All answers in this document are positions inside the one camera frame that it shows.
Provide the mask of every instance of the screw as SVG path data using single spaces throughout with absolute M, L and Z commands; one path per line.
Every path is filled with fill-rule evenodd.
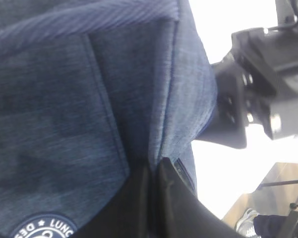
M 247 81 L 246 75 L 242 74 L 242 80 L 243 80 L 243 84 L 244 84 L 245 86 L 247 86 L 248 81 Z
M 270 116 L 270 126 L 273 133 L 279 132 L 282 128 L 281 117 L 279 114 Z
M 246 75 L 243 73 L 242 74 L 242 80 L 243 80 L 243 84 L 245 86 L 247 86 L 248 83 L 249 84 L 252 84 L 253 83 L 253 78 L 252 78 L 252 75 L 251 74 L 249 74 L 249 76 L 246 77 Z
M 231 115 L 229 112 L 226 113 L 227 117 L 229 118 L 229 120 L 232 122 L 232 123 L 235 123 L 236 120 L 235 118 L 233 117 L 233 115 Z
M 248 118 L 248 122 L 249 122 L 249 123 L 253 123 L 253 116 L 252 116 L 251 113 L 248 113 L 248 114 L 247 114 L 247 118 Z
M 252 78 L 252 75 L 251 74 L 249 74 L 249 83 L 250 84 L 253 84 L 253 78 Z

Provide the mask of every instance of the sneaker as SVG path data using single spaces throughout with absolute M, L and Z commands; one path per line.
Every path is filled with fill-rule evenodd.
M 236 223 L 236 231 L 246 238 L 261 238 L 261 236 L 256 234 L 253 226 L 253 219 L 258 215 L 257 211 L 251 208 L 247 209 Z

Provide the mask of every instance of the black strap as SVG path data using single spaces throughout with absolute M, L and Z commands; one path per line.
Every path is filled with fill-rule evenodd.
M 121 190 L 71 238 L 146 238 L 148 166 L 133 171 Z
M 277 238 L 292 238 L 298 228 L 298 212 L 291 211 L 282 225 Z
M 165 158 L 158 167 L 160 238 L 242 238 L 215 217 Z

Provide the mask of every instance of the stitching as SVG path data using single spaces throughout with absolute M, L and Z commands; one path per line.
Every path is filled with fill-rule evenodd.
M 177 14 L 179 16 L 179 2 L 177 1 Z M 162 146 L 163 146 L 163 143 L 165 141 L 165 134 L 166 134 L 166 130 L 165 130 L 165 125 L 166 125 L 166 115 L 167 115 L 167 112 L 168 112 L 168 104 L 169 104 L 169 101 L 170 101 L 170 91 L 171 91 L 171 87 L 172 87 L 172 82 L 174 80 L 174 58 L 175 58 L 175 51 L 174 51 L 174 48 L 175 48 L 175 41 L 176 41 L 176 35 L 177 35 L 177 32 L 178 32 L 178 27 L 179 27 L 179 23 L 178 22 L 175 22 L 175 26 L 174 26 L 174 30 L 173 30 L 173 38 L 172 38 L 172 53 L 171 53 L 171 67 L 170 67 L 170 80 L 169 80 L 169 86 L 168 86 L 168 89 L 167 89 L 167 100 L 166 100 L 166 104 L 165 104 L 165 109 L 164 109 L 164 119 L 163 119 L 163 124 L 162 124 L 162 134 L 161 134 L 161 140 L 160 140 L 160 150 L 159 150 L 159 154 L 158 154 L 158 157 L 155 158 L 155 164 L 158 163 L 158 161 L 160 160 L 161 158 L 161 153 L 162 153 Z
M 186 177 L 188 178 L 189 183 L 192 186 L 193 191 L 196 193 L 195 184 L 193 182 L 193 179 L 189 175 L 189 172 L 187 171 L 186 167 L 184 166 L 184 164 L 183 164 L 183 162 L 182 162 L 182 160 L 180 158 L 178 158 L 178 162 L 179 162 L 179 165 L 182 168 L 183 172 L 185 173 Z
M 211 107 L 208 111 L 206 111 L 206 112 L 204 112 L 204 113 L 202 114 L 200 120 L 197 120 L 197 125 L 198 125 L 198 126 L 197 126 L 197 127 L 195 128 L 195 130 L 191 133 L 192 136 L 191 136 L 190 138 L 188 138 L 188 139 L 190 139 L 190 140 L 194 140 L 198 134 L 202 133 L 202 132 L 207 128 L 207 126 L 209 126 L 210 122 L 212 121 L 212 118 L 213 118 L 212 115 L 213 115 L 213 112 L 214 112 L 215 107 L 216 107 L 216 98 L 217 98 L 217 94 L 214 94 L 213 99 L 209 101 L 209 104 L 212 105 L 212 107 Z M 171 152 L 170 154 L 173 154 L 174 151 L 175 151 L 176 149 L 178 149 L 179 147 L 181 147 L 182 149 L 184 149 L 184 148 L 186 148 L 186 146 L 188 146 L 188 144 L 184 144 L 184 145 L 182 145 L 182 146 L 181 146 L 181 145 L 178 145 L 179 142 L 180 142 L 181 140 L 182 140 L 182 138 L 178 139 L 178 140 L 174 143 L 176 146 L 174 147 L 174 149 L 172 150 L 172 152 Z
M 95 81 L 95 84 L 96 84 L 96 90 L 98 91 L 98 95 L 99 95 L 99 97 L 100 97 L 101 103 L 102 103 L 102 105 L 103 105 L 103 107 L 104 107 L 104 109 L 105 109 L 105 112 L 106 112 L 107 122 L 108 122 L 108 125 L 109 125 L 110 129 L 111 129 L 110 132 L 111 132 L 111 135 L 112 135 L 112 137 L 113 137 L 113 141 L 114 141 L 115 148 L 116 148 L 116 151 L 117 151 L 118 159 L 119 159 L 119 162 L 120 162 L 120 167 L 122 168 L 125 177 L 127 177 L 127 176 L 128 176 L 128 172 L 127 172 L 127 170 L 125 169 L 125 167 L 123 166 L 122 157 L 121 157 L 121 151 L 120 151 L 120 149 L 119 149 L 119 147 L 118 147 L 118 142 L 117 142 L 119 136 L 116 136 L 115 133 L 114 133 L 114 131 L 117 131 L 118 134 L 119 134 L 119 132 L 118 132 L 118 129 L 115 128 L 115 127 L 111 124 L 111 120 L 110 120 L 110 117 L 109 117 L 108 108 L 106 107 L 106 104 L 104 103 L 105 100 L 104 100 L 104 98 L 103 98 L 103 94 L 100 92 L 100 89 L 99 89 L 99 88 L 100 88 L 100 87 L 99 87 L 99 81 L 96 79 L 95 69 L 94 69 L 93 63 L 91 62 L 92 59 L 90 59 L 90 55 L 88 54 L 88 52 L 91 52 L 91 54 L 94 55 L 94 61 L 95 61 L 95 63 L 96 63 L 96 62 L 97 62 L 97 61 L 96 61 L 96 55 L 95 55 L 95 53 L 94 53 L 94 50 L 92 49 L 92 46 L 91 46 L 91 43 L 90 43 L 90 38 L 89 38 L 89 36 L 83 36 L 83 37 L 82 37 L 82 44 L 83 44 L 84 49 L 85 49 L 85 51 L 86 51 L 86 57 L 87 57 L 87 60 L 88 60 L 88 62 L 89 62 L 89 64 L 90 64 L 90 66 L 91 66 L 91 67 L 90 67 L 90 71 L 91 71 L 91 74 L 92 74 L 92 76 L 93 76 L 93 78 L 94 78 L 94 81 Z

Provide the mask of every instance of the wooden surface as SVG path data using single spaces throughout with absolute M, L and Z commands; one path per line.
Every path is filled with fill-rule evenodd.
M 249 176 L 255 171 L 249 170 Z M 263 182 L 276 182 L 298 179 L 298 164 L 276 163 Z M 298 198 L 298 184 L 266 187 L 252 194 L 242 195 L 223 218 L 230 227 L 234 227 L 249 207 L 263 215 L 283 215 L 290 212 L 289 204 Z

